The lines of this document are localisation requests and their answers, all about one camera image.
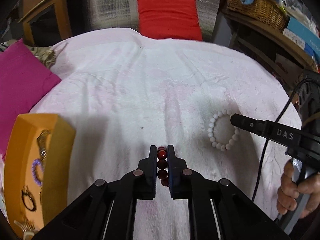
wicker basket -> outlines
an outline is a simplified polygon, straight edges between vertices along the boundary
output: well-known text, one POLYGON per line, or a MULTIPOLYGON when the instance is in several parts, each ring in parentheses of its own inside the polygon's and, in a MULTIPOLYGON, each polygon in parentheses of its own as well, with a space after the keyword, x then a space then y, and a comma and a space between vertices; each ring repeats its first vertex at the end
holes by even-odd
POLYGON ((243 5, 240 0, 227 0, 227 6, 229 10, 247 15, 281 32, 288 20, 273 0, 254 0, 250 5, 243 5))

red bead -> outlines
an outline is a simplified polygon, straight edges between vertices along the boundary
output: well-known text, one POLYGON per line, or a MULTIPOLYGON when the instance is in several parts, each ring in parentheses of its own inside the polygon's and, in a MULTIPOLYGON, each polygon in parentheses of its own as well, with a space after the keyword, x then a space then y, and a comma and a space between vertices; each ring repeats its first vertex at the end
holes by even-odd
POLYGON ((158 151, 165 151, 165 150, 166 150, 166 148, 164 148, 163 146, 158 148, 158 151))
POLYGON ((159 160, 164 160, 167 158, 167 152, 166 151, 158 151, 157 157, 159 160))
POLYGON ((166 170, 159 170, 158 171, 158 178, 159 179, 165 179, 166 177, 168 177, 168 173, 166 170))
POLYGON ((169 187, 169 178, 161 179, 162 186, 169 187))
POLYGON ((157 162, 157 167, 161 170, 164 170, 166 167, 168 167, 168 163, 166 160, 159 160, 157 162))

white bead bracelet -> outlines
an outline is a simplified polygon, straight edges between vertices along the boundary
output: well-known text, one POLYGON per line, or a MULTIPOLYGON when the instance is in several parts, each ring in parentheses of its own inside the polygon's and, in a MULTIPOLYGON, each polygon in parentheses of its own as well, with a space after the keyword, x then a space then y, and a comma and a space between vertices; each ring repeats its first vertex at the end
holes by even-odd
POLYGON ((223 115, 231 116, 232 112, 231 110, 223 109, 222 111, 219 111, 217 114, 214 114, 213 117, 210 119, 209 128, 208 128, 208 137, 210 138, 212 147, 216 147, 222 152, 226 150, 230 150, 231 147, 235 144, 235 141, 239 140, 239 134, 240 134, 240 129, 238 127, 235 127, 235 133, 232 136, 232 139, 229 140, 229 143, 224 145, 216 141, 216 138, 213 136, 214 123, 219 117, 222 117, 223 115))

red pillow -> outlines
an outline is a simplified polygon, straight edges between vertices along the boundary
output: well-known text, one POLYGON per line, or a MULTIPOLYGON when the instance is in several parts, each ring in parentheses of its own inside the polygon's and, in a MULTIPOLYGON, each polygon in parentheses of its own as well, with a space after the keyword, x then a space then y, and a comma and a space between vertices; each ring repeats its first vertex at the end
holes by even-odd
POLYGON ((153 39, 202 41, 196 0, 137 0, 139 31, 153 39))
POLYGON ((60 81, 22 40, 0 54, 0 156, 3 159, 17 116, 28 113, 60 81))

wooden shelf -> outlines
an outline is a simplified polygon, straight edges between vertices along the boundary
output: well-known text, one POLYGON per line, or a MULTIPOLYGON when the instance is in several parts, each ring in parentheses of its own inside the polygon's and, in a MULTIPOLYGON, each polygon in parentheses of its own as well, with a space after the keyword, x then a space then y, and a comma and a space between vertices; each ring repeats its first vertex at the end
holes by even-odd
POLYGON ((281 32, 253 18, 228 10, 227 8, 223 8, 222 13, 226 18, 246 25, 275 42, 281 48, 286 50, 303 68, 315 72, 318 71, 316 63, 313 61, 313 59, 308 54, 306 54, 297 44, 289 40, 281 32))

